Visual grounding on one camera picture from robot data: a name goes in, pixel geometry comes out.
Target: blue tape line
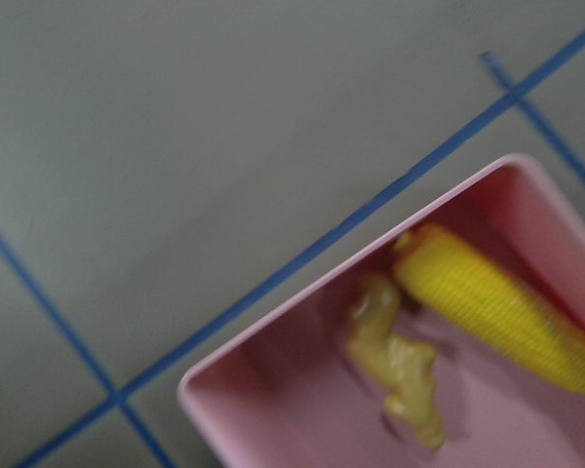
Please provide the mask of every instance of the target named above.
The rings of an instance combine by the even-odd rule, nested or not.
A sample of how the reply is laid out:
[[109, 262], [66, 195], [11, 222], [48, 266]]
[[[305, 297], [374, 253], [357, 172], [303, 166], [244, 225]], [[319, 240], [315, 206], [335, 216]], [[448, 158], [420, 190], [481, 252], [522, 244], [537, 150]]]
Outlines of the blue tape line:
[[525, 116], [530, 120], [533, 127], [548, 141], [548, 143], [559, 153], [565, 163], [576, 173], [576, 175], [585, 184], [585, 163], [570, 148], [569, 144], [555, 130], [553, 125], [546, 120], [542, 113], [526, 97], [516, 93], [511, 77], [504, 70], [500, 60], [495, 58], [491, 53], [482, 55], [482, 60], [487, 68], [496, 79], [498, 84], [511, 95], [518, 107], [523, 111]]
[[162, 449], [162, 446], [158, 443], [154, 436], [149, 432], [147, 426], [145, 426], [145, 424], [140, 420], [135, 411], [130, 407], [130, 405], [126, 401], [121, 401], [119, 402], [119, 406], [123, 410], [124, 415], [128, 417], [133, 427], [140, 435], [141, 439], [154, 453], [154, 456], [158, 459], [160, 465], [164, 466], [165, 468], [174, 468], [175, 467], [174, 463]]
[[539, 65], [514, 89], [519, 96], [523, 96], [539, 86], [546, 78], [559, 70], [568, 61], [585, 49], [585, 30], [561, 48], [552, 57]]
[[161, 372], [166, 370], [169, 366], [174, 364], [177, 360], [186, 355], [195, 346], [204, 342], [212, 334], [219, 331], [225, 325], [230, 323], [240, 314], [242, 314], [249, 307], [254, 305], [260, 299], [265, 297], [268, 293], [273, 291], [284, 281], [290, 278], [291, 275], [300, 270], [303, 266], [316, 258], [319, 254], [324, 252], [327, 248], [335, 244], [339, 239], [350, 232], [354, 227], [367, 219], [370, 215], [375, 213], [386, 203], [393, 200], [397, 195], [403, 192], [406, 188], [419, 180], [427, 172], [432, 170], [435, 166], [441, 163], [447, 156], [455, 149], [461, 146], [469, 138], [477, 134], [481, 129], [487, 126], [490, 122], [500, 116], [512, 105], [512, 100], [509, 97], [502, 97], [494, 104], [488, 107], [484, 112], [479, 114], [471, 120], [461, 130], [447, 139], [444, 143], [434, 149], [427, 156], [416, 163], [409, 171], [402, 177], [396, 179], [386, 188], [375, 195], [368, 203], [357, 209], [350, 216], [346, 217], [334, 229], [329, 231], [318, 241], [308, 247], [305, 251], [297, 255], [290, 262], [285, 264], [266, 280], [260, 283], [253, 290], [248, 292], [245, 296], [232, 304], [229, 308], [216, 316], [206, 325], [201, 327], [186, 340], [182, 341], [180, 345], [167, 353], [152, 366], [143, 371], [135, 379], [124, 387], [122, 393], [131, 395], [135, 393], [143, 385], [158, 376]]
[[80, 336], [78, 336], [76, 331], [69, 325], [67, 320], [64, 319], [59, 309], [50, 300], [50, 297], [43, 291], [39, 283], [37, 283], [37, 281], [34, 279], [30, 271], [28, 271], [28, 269], [25, 267], [23, 261], [18, 257], [16, 252], [7, 243], [7, 241], [1, 234], [0, 254], [11, 266], [13, 271], [24, 283], [24, 285], [28, 288], [28, 290], [32, 293], [34, 299], [40, 305], [42, 310], [46, 312], [50, 320], [55, 324], [55, 326], [58, 328], [60, 333], [65, 337], [67, 342], [76, 350], [76, 353], [78, 354], [80, 359], [85, 363], [85, 365], [89, 368], [91, 373], [101, 383], [101, 385], [104, 387], [109, 396], [108, 403], [104, 403], [100, 407], [98, 407], [99, 410], [104, 409], [103, 412], [101, 413], [94, 412], [93, 415], [95, 417], [91, 417], [92, 416], [91, 413], [85, 415], [84, 418], [81, 419], [79, 423], [77, 423], [75, 426], [70, 426], [67, 429], [67, 431], [61, 433], [59, 436], [57, 436], [56, 438], [52, 439], [49, 443], [47, 443], [44, 446], [46, 450], [45, 451], [42, 450], [41, 455], [45, 456], [46, 454], [50, 453], [52, 450], [63, 444], [64, 442], [68, 441], [70, 438], [75, 436], [85, 427], [92, 424], [102, 413], [106, 412], [110, 407], [114, 405], [119, 405], [124, 415], [126, 415], [126, 417], [130, 420], [135, 430], [139, 433], [143, 441], [148, 445], [152, 453], [154, 453], [154, 455], [159, 459], [162, 466], [165, 467], [173, 466], [171, 460], [165, 455], [160, 445], [158, 445], [154, 437], [147, 431], [142, 422], [138, 420], [134, 412], [125, 402], [124, 395], [117, 391], [110, 377], [103, 369], [101, 363], [87, 348], [85, 342], [82, 340]]
[[87, 349], [84, 341], [76, 331], [63, 319], [58, 308], [52, 303], [48, 295], [35, 281], [32, 274], [26, 269], [18, 255], [0, 234], [0, 254], [18, 275], [19, 279], [26, 285], [28, 290], [41, 308], [48, 314], [50, 320], [57, 326], [60, 333], [67, 339], [69, 344], [76, 350], [80, 359], [87, 365], [97, 380], [103, 385], [108, 393], [115, 392], [110, 377], [106, 374], [98, 359]]
[[17, 468], [29, 468], [49, 456], [55, 449], [58, 449], [67, 441], [78, 435], [82, 430], [92, 425], [107, 412], [115, 407], [115, 402], [108, 398], [103, 403], [88, 411], [84, 416], [73, 424], [70, 424], [65, 430], [53, 437], [46, 444], [27, 456], [24, 460], [16, 463]]

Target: pink container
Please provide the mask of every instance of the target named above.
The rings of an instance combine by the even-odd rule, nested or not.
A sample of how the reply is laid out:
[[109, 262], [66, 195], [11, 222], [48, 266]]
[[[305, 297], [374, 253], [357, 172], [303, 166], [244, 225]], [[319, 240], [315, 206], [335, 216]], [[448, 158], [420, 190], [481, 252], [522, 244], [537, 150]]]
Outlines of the pink container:
[[179, 401], [228, 467], [585, 467], [585, 397], [548, 384], [432, 312], [396, 330], [433, 342], [437, 452], [382, 416], [384, 393], [342, 352], [352, 281], [395, 238], [449, 225], [585, 327], [585, 225], [540, 167], [505, 156], [334, 268], [189, 370]]

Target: toy corn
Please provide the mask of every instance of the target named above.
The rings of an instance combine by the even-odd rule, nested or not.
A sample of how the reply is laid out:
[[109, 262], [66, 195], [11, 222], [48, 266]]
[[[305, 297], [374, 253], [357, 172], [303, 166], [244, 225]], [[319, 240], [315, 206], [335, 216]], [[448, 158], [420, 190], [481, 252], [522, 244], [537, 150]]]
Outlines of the toy corn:
[[392, 333], [402, 295], [386, 275], [361, 280], [362, 294], [349, 310], [349, 358], [390, 391], [386, 410], [408, 423], [418, 441], [438, 449], [445, 436], [434, 404], [431, 367], [437, 352], [428, 343]]
[[395, 281], [411, 297], [513, 361], [585, 395], [585, 332], [525, 282], [438, 224], [395, 245]]

